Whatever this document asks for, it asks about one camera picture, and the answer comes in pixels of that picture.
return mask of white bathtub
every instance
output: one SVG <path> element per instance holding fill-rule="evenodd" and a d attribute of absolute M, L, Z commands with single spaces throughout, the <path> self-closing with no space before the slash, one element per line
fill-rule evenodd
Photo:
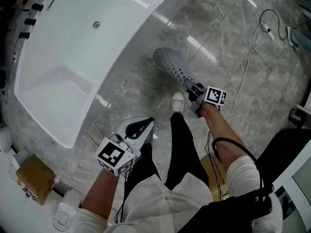
<path fill-rule="evenodd" d="M 143 35 L 187 0 L 55 0 L 50 6 L 52 1 L 45 0 L 29 31 L 14 93 L 55 141 L 72 148 L 98 90 L 111 92 L 121 63 L 143 46 Z"/>

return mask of foot of another person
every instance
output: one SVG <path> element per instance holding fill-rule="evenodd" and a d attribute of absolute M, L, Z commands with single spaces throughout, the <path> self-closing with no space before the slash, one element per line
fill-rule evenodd
<path fill-rule="evenodd" d="M 185 107 L 185 100 L 181 92 L 175 91 L 172 96 L 172 111 L 173 113 L 183 113 Z"/>

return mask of white shoe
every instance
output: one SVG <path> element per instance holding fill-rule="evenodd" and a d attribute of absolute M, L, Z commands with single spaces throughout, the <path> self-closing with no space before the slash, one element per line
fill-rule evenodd
<path fill-rule="evenodd" d="M 291 27 L 287 27 L 287 39 L 290 46 L 293 47 L 294 43 L 291 40 L 291 29 L 292 29 Z"/>
<path fill-rule="evenodd" d="M 182 113 L 184 111 L 185 100 L 181 92 L 175 91 L 172 96 L 172 111 Z"/>

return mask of shirt sleeve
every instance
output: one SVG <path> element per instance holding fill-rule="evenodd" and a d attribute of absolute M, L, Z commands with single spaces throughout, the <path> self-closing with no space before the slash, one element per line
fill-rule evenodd
<path fill-rule="evenodd" d="M 227 172 L 229 196 L 241 196 L 260 187 L 259 172 L 249 156 L 242 156 L 235 160 Z M 255 220 L 253 232 L 281 233 L 283 213 L 277 196 L 269 195 L 272 203 L 272 212 Z"/>
<path fill-rule="evenodd" d="M 103 217 L 81 209 L 74 233 L 103 233 L 107 228 L 108 223 Z"/>

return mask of floor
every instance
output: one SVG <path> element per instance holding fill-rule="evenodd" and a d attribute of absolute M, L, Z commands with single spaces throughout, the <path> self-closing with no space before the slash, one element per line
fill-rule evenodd
<path fill-rule="evenodd" d="M 257 8 L 249 0 L 190 0 L 171 20 L 173 23 L 159 31 L 157 38 L 146 46 L 140 61 L 126 70 L 127 78 L 119 84 L 115 104 L 108 113 L 96 119 L 103 135 L 109 136 L 125 118 L 153 116 L 158 137 L 153 142 L 153 159 L 165 180 L 171 150 L 170 100 L 174 91 L 182 89 L 153 64 L 152 53 L 157 47 L 172 47 L 183 54 L 191 71 L 204 86 L 226 90 L 228 96 L 221 113 L 229 119 L 262 11 L 271 8 L 278 13 L 283 37 L 286 35 L 284 26 L 294 27 L 305 21 L 297 6 L 299 0 L 252 1 Z M 21 22 L 26 16 L 27 13 L 20 16 L 14 28 L 15 34 L 9 34 L 9 49 L 13 49 L 16 34 L 23 29 Z M 277 17 L 272 12 L 266 13 L 262 22 L 269 25 L 275 40 L 258 30 L 255 46 L 262 48 L 262 54 L 250 55 L 243 86 L 229 121 L 256 157 L 262 154 L 273 136 L 288 125 L 288 112 L 300 102 L 305 92 L 310 75 L 307 67 L 311 62 L 304 50 L 297 53 L 287 40 L 279 39 Z M 17 50 L 20 48 L 21 43 L 18 43 Z M 1 103 L 14 145 L 17 149 L 35 153 L 55 171 L 62 184 L 78 189 L 85 196 L 101 170 L 93 155 L 97 147 L 86 134 L 70 150 L 52 140 L 14 96 L 16 68 L 13 64 L 8 103 Z M 203 158 L 207 125 L 204 119 L 195 118 L 189 101 L 186 102 L 184 116 L 199 157 Z M 95 127 L 88 133 L 96 142 L 101 142 Z M 122 179 L 115 199 L 114 208 L 117 209 L 122 199 Z"/>

